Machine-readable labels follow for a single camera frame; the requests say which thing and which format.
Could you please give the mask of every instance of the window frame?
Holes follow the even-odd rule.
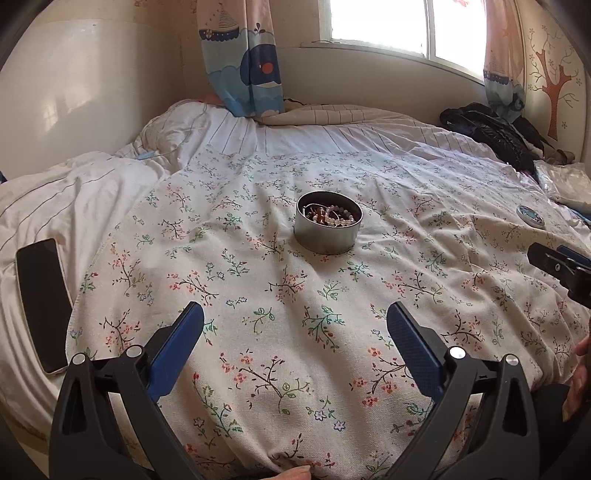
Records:
[[[435,13],[433,9],[433,0],[423,0],[425,5],[425,19],[427,20],[427,55],[414,51],[402,50],[395,47],[386,47],[361,40],[347,40],[342,38],[332,38],[332,16],[330,10],[330,0],[319,0],[319,21],[320,21],[320,41],[306,42],[301,46],[304,48],[339,48],[343,50],[369,51],[400,57],[407,60],[424,63],[435,68],[445,70],[450,73],[465,77],[476,83],[484,85],[482,72],[476,73],[467,68],[442,59],[435,55]]]

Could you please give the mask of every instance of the curtain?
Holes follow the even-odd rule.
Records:
[[[199,0],[197,23],[209,83],[228,110],[283,113],[269,0]]]
[[[513,123],[525,108],[524,46],[514,0],[484,0],[486,7],[486,98],[497,115]]]

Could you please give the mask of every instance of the plastic bag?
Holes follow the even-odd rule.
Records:
[[[534,161],[540,187],[549,199],[562,203],[581,213],[591,213],[591,180],[585,165],[549,165],[543,160]]]

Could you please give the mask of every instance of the beaded bracelet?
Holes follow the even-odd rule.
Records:
[[[324,206],[311,203],[302,209],[302,214],[312,222],[325,226],[349,226],[355,223],[351,212],[338,205]]]

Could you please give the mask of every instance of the phone screen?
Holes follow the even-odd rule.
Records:
[[[43,370],[67,367],[66,332],[72,304],[64,283],[56,241],[43,240],[17,251],[18,286],[27,325]]]

